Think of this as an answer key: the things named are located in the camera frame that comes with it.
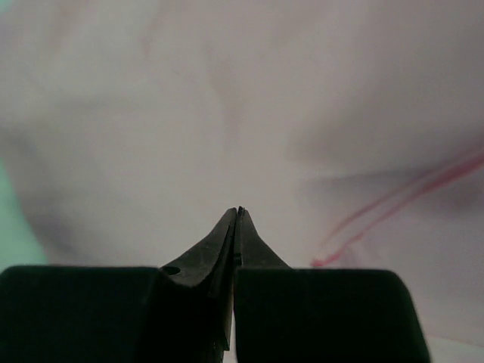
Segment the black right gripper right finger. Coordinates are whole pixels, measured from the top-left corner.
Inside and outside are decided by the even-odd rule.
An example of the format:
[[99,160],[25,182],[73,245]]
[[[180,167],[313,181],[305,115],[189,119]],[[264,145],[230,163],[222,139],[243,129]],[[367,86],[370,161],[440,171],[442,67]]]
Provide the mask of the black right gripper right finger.
[[288,266],[240,208],[234,232],[240,362],[429,362],[402,279],[381,269]]

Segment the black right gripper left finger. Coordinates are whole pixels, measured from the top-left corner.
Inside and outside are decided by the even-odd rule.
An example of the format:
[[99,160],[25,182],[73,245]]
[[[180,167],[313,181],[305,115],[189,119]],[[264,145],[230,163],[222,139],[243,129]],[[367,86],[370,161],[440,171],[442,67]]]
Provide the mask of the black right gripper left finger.
[[3,362],[221,362],[230,345],[228,209],[163,267],[18,265],[1,275]]

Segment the light pink t-shirt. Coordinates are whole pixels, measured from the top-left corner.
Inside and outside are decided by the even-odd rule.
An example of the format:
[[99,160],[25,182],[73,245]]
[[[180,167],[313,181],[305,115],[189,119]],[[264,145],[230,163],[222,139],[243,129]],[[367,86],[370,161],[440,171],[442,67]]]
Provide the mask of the light pink t-shirt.
[[3,1],[1,262],[153,264],[242,204],[483,348],[481,1]]

